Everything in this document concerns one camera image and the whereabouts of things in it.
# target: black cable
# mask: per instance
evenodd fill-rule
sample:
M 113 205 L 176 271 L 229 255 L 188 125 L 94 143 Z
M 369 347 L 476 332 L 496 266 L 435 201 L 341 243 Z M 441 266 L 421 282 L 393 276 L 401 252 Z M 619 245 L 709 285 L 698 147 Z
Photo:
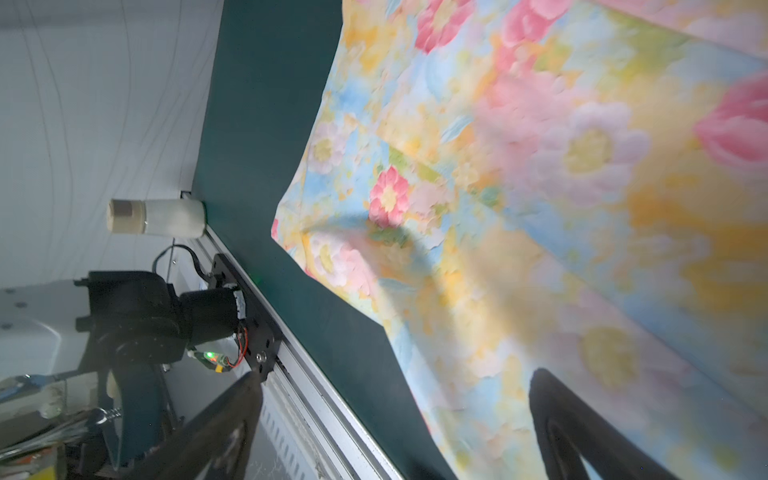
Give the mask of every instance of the black cable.
M 168 252 L 168 250 L 174 247 L 183 248 L 190 253 L 190 255 L 192 256 L 192 264 L 194 265 L 194 271 L 197 272 L 197 275 L 201 279 L 205 280 L 206 282 L 211 279 L 210 273 L 208 274 L 203 273 L 203 268 L 200 266 L 200 259 L 197 258 L 197 254 L 194 252 L 194 250 L 187 247 L 186 245 L 180 245 L 179 243 L 169 246 L 168 248 L 160 252 L 160 255 L 154 258 L 154 262 L 152 262 L 152 273 L 157 273 L 157 262 L 159 262 L 160 259 L 163 258 L 163 255 L 165 255 Z

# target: black mounting plate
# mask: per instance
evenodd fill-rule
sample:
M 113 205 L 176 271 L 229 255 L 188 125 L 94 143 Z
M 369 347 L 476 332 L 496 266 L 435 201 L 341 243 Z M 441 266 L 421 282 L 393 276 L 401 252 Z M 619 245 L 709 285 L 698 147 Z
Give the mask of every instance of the black mounting plate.
M 248 350 L 245 360 L 253 373 L 257 374 L 260 381 L 263 382 L 266 380 L 266 375 L 275 366 L 277 348 L 282 339 L 280 328 L 227 256 L 217 253 L 214 256 L 214 263 L 210 272 L 213 275 L 213 279 L 208 284 L 210 288 L 220 288 L 236 283 L 240 291 L 243 292 L 246 316 L 244 322 L 248 328 Z

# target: white panel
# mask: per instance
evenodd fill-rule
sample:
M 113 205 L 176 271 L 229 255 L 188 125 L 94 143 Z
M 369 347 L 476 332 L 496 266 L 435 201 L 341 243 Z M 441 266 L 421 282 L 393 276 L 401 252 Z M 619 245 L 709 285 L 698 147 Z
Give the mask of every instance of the white panel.
M 110 235 L 105 208 L 191 187 L 222 3 L 0 2 L 0 287 L 148 270 L 170 244 Z

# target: green table surface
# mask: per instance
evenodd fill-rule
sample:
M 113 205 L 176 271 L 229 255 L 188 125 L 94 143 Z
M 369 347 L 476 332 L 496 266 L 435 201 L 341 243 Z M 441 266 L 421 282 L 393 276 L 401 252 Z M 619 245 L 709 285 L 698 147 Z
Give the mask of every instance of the green table surface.
M 384 330 L 270 238 L 317 114 L 340 0 L 226 0 L 193 194 L 209 225 L 406 478 L 454 478 Z

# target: tablecloth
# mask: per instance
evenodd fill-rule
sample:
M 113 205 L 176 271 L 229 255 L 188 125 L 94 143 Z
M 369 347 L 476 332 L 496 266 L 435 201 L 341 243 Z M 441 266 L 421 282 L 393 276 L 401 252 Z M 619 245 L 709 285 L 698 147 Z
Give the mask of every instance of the tablecloth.
M 343 17 L 272 237 L 384 327 L 456 475 L 545 478 L 546 368 L 680 478 L 765 478 L 768 2 Z

